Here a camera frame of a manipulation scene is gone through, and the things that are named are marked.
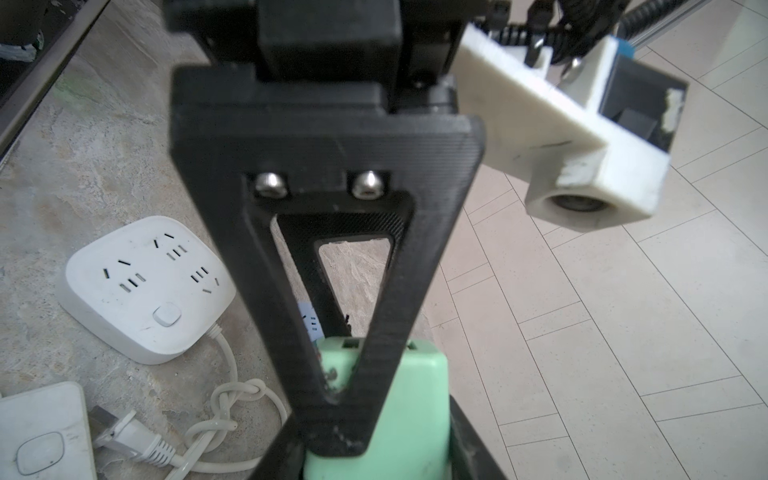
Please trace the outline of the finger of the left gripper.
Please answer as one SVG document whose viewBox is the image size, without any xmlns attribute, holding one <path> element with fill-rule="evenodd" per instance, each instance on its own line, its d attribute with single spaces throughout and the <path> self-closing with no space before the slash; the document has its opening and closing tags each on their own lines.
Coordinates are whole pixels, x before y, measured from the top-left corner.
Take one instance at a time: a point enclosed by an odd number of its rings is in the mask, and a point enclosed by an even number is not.
<svg viewBox="0 0 768 480">
<path fill-rule="evenodd" d="M 294 213 L 278 215 L 276 221 L 323 331 L 330 336 L 350 336 L 352 327 L 340 308 L 326 268 L 321 263 L 320 246 L 332 241 L 383 237 L 390 241 L 384 270 L 388 273 L 408 229 L 410 213 L 406 210 Z"/>
<path fill-rule="evenodd" d="M 264 341 L 304 445 L 325 457 L 363 454 L 479 167 L 482 121 L 459 113 L 458 95 L 450 112 L 391 112 L 376 83 L 263 83 L 247 66 L 176 69 L 170 113 L 171 158 Z M 392 210 L 408 211 L 410 223 L 384 267 L 352 376 L 333 392 L 302 330 L 276 217 Z M 322 244 L 330 281 L 333 244 L 374 240 L 387 259 L 383 237 Z"/>
</svg>

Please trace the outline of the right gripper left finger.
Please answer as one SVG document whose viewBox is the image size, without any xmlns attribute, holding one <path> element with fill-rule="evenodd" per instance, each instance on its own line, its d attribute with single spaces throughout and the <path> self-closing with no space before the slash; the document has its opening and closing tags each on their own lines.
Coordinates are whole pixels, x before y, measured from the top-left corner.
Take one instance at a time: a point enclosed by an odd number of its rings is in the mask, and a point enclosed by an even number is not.
<svg viewBox="0 0 768 480">
<path fill-rule="evenodd" d="M 298 422 L 294 415 L 290 415 L 248 479 L 299 480 L 305 453 Z"/>
</svg>

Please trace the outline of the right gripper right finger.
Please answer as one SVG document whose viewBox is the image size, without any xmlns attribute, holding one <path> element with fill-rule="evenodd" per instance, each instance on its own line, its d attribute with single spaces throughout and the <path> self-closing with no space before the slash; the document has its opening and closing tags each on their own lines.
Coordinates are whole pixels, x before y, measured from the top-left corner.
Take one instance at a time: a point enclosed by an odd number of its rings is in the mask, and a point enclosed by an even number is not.
<svg viewBox="0 0 768 480">
<path fill-rule="evenodd" d="M 506 479 L 453 396 L 450 397 L 449 462 L 452 480 Z"/>
</svg>

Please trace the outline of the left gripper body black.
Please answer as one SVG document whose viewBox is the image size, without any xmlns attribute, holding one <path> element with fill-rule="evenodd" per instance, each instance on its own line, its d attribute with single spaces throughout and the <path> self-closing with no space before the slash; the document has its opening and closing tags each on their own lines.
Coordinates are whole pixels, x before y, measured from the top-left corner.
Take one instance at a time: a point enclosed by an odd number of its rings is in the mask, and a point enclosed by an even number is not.
<svg viewBox="0 0 768 480">
<path fill-rule="evenodd" d="M 164 1 L 166 27 L 216 64 L 266 82 L 376 83 L 391 112 L 450 112 L 449 75 L 467 26 L 496 29 L 507 1 Z"/>
</svg>

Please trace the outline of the green plug adapter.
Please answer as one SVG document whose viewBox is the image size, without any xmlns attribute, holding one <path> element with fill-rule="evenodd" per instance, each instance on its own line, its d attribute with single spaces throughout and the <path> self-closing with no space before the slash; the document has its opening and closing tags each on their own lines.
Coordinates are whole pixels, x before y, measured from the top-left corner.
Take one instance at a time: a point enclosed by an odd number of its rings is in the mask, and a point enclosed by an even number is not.
<svg viewBox="0 0 768 480">
<path fill-rule="evenodd" d="M 307 452 L 305 479 L 448 479 L 449 374 L 430 341 L 408 341 L 369 448 L 357 457 Z"/>
</svg>

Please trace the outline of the white long power strip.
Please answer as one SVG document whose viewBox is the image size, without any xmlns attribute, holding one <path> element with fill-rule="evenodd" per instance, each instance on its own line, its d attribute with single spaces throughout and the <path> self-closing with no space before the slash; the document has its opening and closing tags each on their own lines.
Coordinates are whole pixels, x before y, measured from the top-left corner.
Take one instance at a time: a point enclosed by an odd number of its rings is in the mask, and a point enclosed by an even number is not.
<svg viewBox="0 0 768 480">
<path fill-rule="evenodd" d="M 1 399 L 1 477 L 97 477 L 78 383 L 60 382 Z"/>
</svg>

